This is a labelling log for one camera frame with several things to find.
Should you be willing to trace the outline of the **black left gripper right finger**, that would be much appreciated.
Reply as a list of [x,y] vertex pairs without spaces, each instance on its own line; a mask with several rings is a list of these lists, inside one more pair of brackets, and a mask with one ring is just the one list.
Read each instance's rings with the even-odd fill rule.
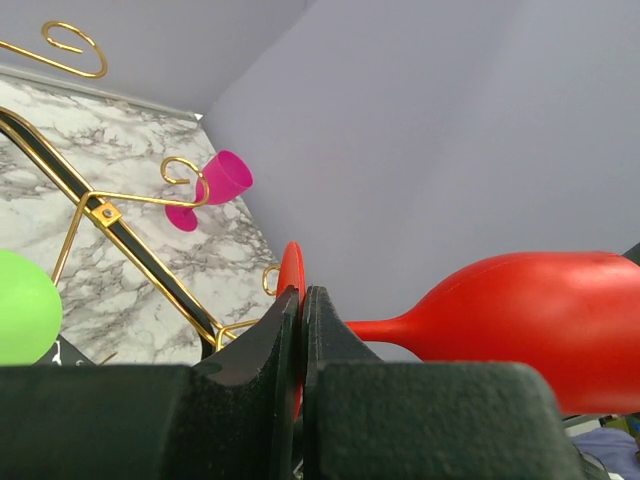
[[307,290],[308,479],[579,479],[555,398],[514,363],[391,363]]

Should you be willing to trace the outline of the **red wine glass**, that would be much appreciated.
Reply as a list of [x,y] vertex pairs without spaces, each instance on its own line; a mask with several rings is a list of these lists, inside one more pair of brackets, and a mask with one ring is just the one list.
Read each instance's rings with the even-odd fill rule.
[[407,312],[350,321],[363,341],[423,361],[524,363],[566,414],[633,413],[639,383],[639,266],[611,252],[517,252],[475,262]]

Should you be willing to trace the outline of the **black left gripper left fingers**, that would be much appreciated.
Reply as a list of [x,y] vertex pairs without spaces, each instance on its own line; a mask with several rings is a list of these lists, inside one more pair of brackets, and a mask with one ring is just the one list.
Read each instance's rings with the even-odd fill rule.
[[289,479],[299,293],[194,365],[5,367],[5,479]]

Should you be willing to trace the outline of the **magenta wine glass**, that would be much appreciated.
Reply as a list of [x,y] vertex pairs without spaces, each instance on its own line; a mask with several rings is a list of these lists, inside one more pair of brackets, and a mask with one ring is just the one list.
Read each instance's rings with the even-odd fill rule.
[[[220,205],[235,199],[253,185],[246,163],[235,153],[219,151],[202,169],[209,185],[206,205]],[[193,207],[166,206],[168,220],[179,230],[191,232],[198,226]]]

